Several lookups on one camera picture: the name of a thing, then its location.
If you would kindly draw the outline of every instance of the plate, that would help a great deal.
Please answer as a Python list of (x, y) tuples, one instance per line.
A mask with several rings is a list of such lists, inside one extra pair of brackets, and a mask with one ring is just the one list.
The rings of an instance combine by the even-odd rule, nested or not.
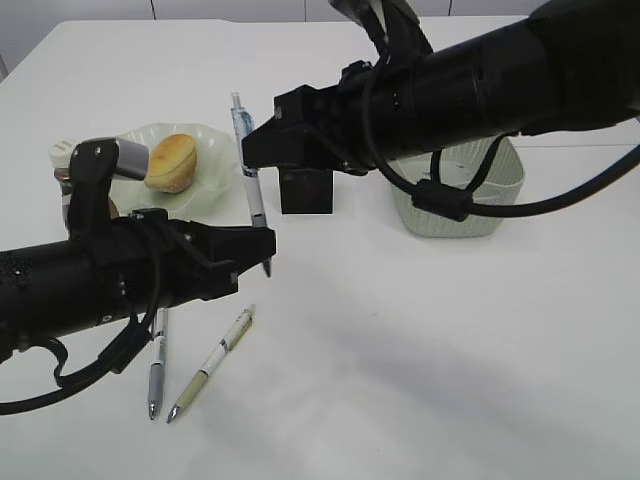
[(240, 163), (236, 144), (226, 133), (201, 124), (153, 123), (118, 137), (145, 145), (151, 152), (176, 133), (186, 133), (195, 140), (198, 163), (193, 184), (180, 193), (164, 193), (147, 188), (144, 182), (113, 180), (110, 197), (121, 215), (156, 207), (167, 210), (170, 218), (180, 220), (207, 217), (227, 191)]

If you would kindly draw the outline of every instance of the pen with blue grip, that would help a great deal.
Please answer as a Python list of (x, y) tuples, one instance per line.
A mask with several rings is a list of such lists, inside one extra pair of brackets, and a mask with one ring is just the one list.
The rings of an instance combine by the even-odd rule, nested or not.
[[(240, 164), (242, 165), (242, 174), (244, 177), (244, 188), (247, 192), (247, 202), (249, 203), (249, 211), (251, 212), (251, 225), (254, 228), (266, 227), (267, 215), (264, 211), (258, 170), (245, 165), (244, 155), (242, 153), (242, 140), (254, 130), (253, 119), (240, 103), (240, 94), (234, 92), (231, 94), (231, 98), (233, 99), (231, 117), (233, 118), (233, 129), (236, 132), (238, 155), (240, 156)], [(262, 266), (264, 267), (267, 277), (271, 277), (271, 259), (263, 262)]]

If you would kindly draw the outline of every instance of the ballpoint pen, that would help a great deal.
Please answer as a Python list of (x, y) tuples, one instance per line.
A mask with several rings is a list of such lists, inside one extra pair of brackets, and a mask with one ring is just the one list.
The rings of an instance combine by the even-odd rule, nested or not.
[(149, 370), (149, 395), (147, 396), (151, 420), (156, 418), (162, 408), (168, 320), (169, 310), (161, 308), (153, 321), (153, 363)]
[[(258, 170), (247, 167), (242, 154), (242, 140), (254, 130), (253, 119), (240, 103), (239, 93), (232, 93), (231, 98), (233, 99), (231, 117), (233, 118), (233, 129), (236, 132), (238, 154), (240, 155), (240, 164), (242, 165), (242, 174), (244, 177), (244, 188), (247, 192), (247, 201), (249, 203), (249, 211), (251, 212), (251, 225), (253, 227), (266, 227), (267, 215), (264, 211)], [(263, 262), (262, 266), (264, 267), (267, 277), (271, 277), (271, 259)]]
[(224, 357), (235, 348), (244, 333), (251, 326), (255, 308), (255, 305), (246, 308), (231, 326), (224, 338), (220, 340), (220, 343), (216, 345), (216, 348), (211, 352), (209, 358), (205, 360), (200, 370), (196, 372), (191, 382), (189, 382), (189, 385), (187, 385), (187, 388), (185, 388), (180, 398), (176, 401), (167, 417), (167, 423), (173, 422), (193, 404), (198, 393), (200, 393), (207, 384), (207, 381), (211, 375), (213, 375), (216, 368), (222, 363)]

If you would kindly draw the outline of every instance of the white basket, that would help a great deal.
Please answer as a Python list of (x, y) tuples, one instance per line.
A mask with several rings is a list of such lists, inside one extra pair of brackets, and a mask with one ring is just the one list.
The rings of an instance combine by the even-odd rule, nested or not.
[[(480, 167), (493, 138), (448, 148), (442, 153), (440, 177), (442, 183), (464, 188)], [(431, 154), (400, 160), (394, 169), (407, 180), (416, 183), (430, 178)], [(511, 141), (504, 139), (498, 149), (486, 182), (476, 190), (474, 201), (486, 205), (513, 205), (524, 183), (524, 167)], [(415, 208), (411, 197), (396, 187), (393, 197), (405, 226), (416, 235), (431, 238), (481, 237), (492, 234), (502, 223), (498, 218), (470, 215), (464, 222), (455, 222)]]

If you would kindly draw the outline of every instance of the pen tip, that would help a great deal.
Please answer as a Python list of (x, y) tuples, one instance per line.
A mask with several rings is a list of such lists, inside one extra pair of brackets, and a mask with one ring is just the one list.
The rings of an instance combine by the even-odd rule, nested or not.
[(271, 278), (271, 260), (267, 260), (266, 262), (263, 262), (262, 267), (264, 268), (264, 271), (267, 274), (267, 277)]
[(167, 423), (173, 422), (176, 418), (178, 418), (179, 414), (180, 414), (180, 407), (178, 407), (177, 405), (174, 405), (174, 407), (171, 409), (171, 412), (169, 412), (169, 416), (167, 417)]
[(158, 413), (158, 410), (156, 409), (155, 402), (150, 402), (149, 403), (149, 420), (155, 420), (157, 413)]
[(231, 92), (231, 99), (233, 100), (233, 108), (241, 108), (240, 94), (238, 92)]

